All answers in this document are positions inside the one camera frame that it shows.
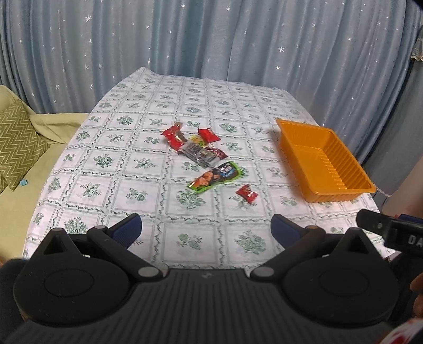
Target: triangular hole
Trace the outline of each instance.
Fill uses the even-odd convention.
[[[44,250],[44,254],[45,255],[51,255],[53,253],[60,253],[60,252],[65,252],[65,251],[66,251],[66,248],[64,247],[60,237],[54,236],[50,240],[47,248]]]
[[[351,240],[348,251],[365,254],[369,253],[369,250],[367,249],[366,245],[359,236],[356,236],[354,239]]]

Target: dark trousers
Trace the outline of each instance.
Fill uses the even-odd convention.
[[[24,265],[25,260],[12,259],[0,269],[0,342],[23,323],[13,299],[13,284]],[[390,266],[400,287],[398,302],[389,319],[389,323],[396,327],[413,317],[413,304],[417,294],[411,292],[409,287],[411,281],[423,272],[423,258],[401,254]]]

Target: plastic tray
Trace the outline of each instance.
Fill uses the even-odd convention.
[[[350,201],[376,188],[357,160],[327,128],[276,119],[284,151],[307,202]]]

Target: black mechanical device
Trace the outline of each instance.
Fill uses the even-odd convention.
[[[423,226],[361,210],[361,228],[423,256]],[[133,214],[83,235],[52,229],[18,276],[25,323],[6,344],[375,344],[397,298],[395,276],[359,228],[327,234],[282,215],[285,250],[248,277],[242,269],[162,271],[127,248]]]

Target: round black disc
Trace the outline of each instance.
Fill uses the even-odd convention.
[[[305,261],[287,273],[283,287],[301,313],[332,326],[383,321],[398,298],[387,264],[357,252]]]
[[[27,319],[70,326],[98,320],[126,297],[126,273],[108,261],[56,253],[29,264],[14,286],[14,298]]]

